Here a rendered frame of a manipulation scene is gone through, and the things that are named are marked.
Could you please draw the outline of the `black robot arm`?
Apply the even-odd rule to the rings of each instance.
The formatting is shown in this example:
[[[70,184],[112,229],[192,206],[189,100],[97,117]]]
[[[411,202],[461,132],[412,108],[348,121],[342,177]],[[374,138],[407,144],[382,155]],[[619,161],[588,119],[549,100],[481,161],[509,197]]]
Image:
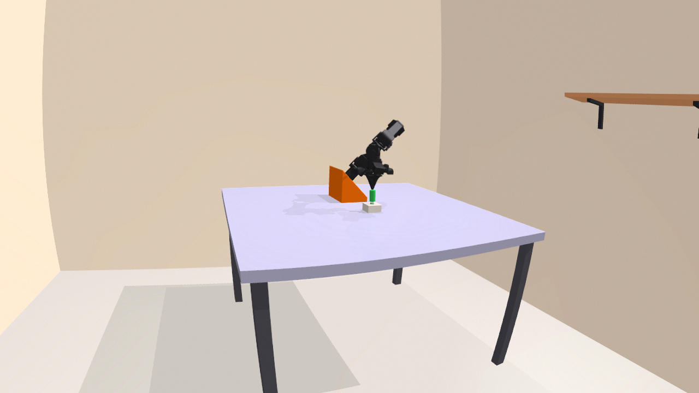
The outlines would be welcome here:
[[[359,157],[355,158],[352,163],[349,165],[351,166],[348,171],[346,171],[346,175],[351,178],[353,181],[355,177],[359,176],[356,174],[353,174],[352,169],[353,167],[362,167],[367,169],[368,165],[368,160],[367,158],[375,158],[380,156],[380,150],[388,150],[391,145],[392,141],[394,141],[394,138],[397,136],[400,136],[404,132],[404,125],[400,123],[399,120],[392,120],[388,124],[388,128],[385,129],[384,131],[381,131],[378,133],[374,139],[372,139],[372,143],[369,144],[369,147],[365,150],[365,154],[360,155]],[[376,139],[375,139],[376,138]],[[353,164],[354,162],[354,164]],[[370,163],[370,170],[374,171],[375,174],[382,174],[384,171],[388,171],[389,166],[388,164],[382,165],[382,160],[379,160],[379,162],[372,161]]]

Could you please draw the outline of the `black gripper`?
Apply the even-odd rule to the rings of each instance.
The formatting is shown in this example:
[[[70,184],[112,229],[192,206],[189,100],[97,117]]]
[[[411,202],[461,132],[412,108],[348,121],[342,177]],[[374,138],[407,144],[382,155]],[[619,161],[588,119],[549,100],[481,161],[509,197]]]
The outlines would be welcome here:
[[[381,177],[382,175],[381,175],[381,174],[375,174],[374,171],[372,170],[372,168],[371,168],[371,170],[370,170],[370,163],[371,163],[372,161],[375,161],[375,160],[376,160],[376,162],[379,162],[379,160],[381,160],[381,159],[380,159],[380,156],[379,156],[379,157],[375,157],[375,158],[370,158],[370,157],[369,157],[369,158],[367,158],[366,160],[368,160],[368,165],[366,166],[367,169],[362,168],[362,167],[353,167],[352,172],[353,172],[353,174],[356,174],[356,175],[364,175],[364,176],[366,176],[367,179],[369,180],[370,189],[374,189],[375,186],[376,186],[376,182],[378,181],[378,178]],[[384,171],[384,172],[386,172],[386,171]],[[394,174],[394,170],[393,170],[392,168],[389,168],[388,171],[387,171],[386,173],[387,173],[388,175],[389,175],[389,174]]]

